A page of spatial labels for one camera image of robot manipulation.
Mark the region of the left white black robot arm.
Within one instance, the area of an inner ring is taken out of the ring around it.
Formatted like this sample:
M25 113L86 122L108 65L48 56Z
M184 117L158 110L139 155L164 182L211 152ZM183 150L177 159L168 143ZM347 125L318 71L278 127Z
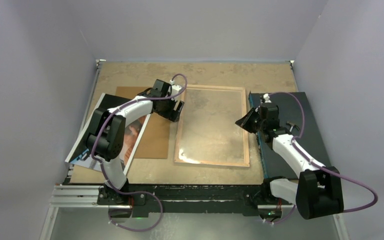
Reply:
M153 85L133 99L113 108L94 110L83 142L90 151L90 157L99 163L104 176L104 184L111 188L109 197L118 205L126 203L129 191L123 187L127 177L123 172L118 156L124 144L126 126L149 114L177 122L184 102L179 97L187 85L176 84L173 80L165 82L157 79Z

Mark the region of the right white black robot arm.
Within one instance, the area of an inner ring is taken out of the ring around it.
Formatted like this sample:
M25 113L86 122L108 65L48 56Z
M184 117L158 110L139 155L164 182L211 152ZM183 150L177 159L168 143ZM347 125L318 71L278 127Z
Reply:
M278 154L298 177L292 182L285 177L266 178L260 196L268 204L278 199L293 204L306 220L335 215L344 211L339 171L326 167L299 145L296 136L280 125L279 108L272 102L252 108L235 124L251 134L260 134L268 147Z

